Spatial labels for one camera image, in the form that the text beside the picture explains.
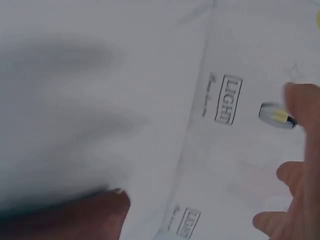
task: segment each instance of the finger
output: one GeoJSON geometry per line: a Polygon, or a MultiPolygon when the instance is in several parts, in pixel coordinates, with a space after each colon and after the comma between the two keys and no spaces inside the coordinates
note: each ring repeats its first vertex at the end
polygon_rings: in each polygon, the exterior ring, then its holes
{"type": "Polygon", "coordinates": [[[276,232],[286,216],[282,211],[265,211],[260,212],[253,218],[253,226],[269,237],[276,232]]]}
{"type": "Polygon", "coordinates": [[[302,179],[304,173],[304,167],[304,162],[287,161],[276,171],[278,179],[289,187],[292,196],[296,194],[298,183],[302,179]]]}
{"type": "Polygon", "coordinates": [[[320,88],[313,84],[285,85],[285,102],[290,113],[307,133],[319,134],[320,88]]]}
{"type": "Polygon", "coordinates": [[[312,84],[287,84],[288,110],[306,130],[304,204],[308,232],[319,231],[320,222],[320,89],[312,84]]]}

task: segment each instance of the skin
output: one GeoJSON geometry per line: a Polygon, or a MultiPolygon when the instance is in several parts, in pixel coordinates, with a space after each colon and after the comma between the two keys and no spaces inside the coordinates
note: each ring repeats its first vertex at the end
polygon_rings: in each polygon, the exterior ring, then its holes
{"type": "Polygon", "coordinates": [[[258,213],[253,225],[270,240],[319,240],[320,88],[313,84],[288,83],[285,102],[305,130],[304,162],[285,162],[276,173],[293,196],[288,212],[258,213]]]}

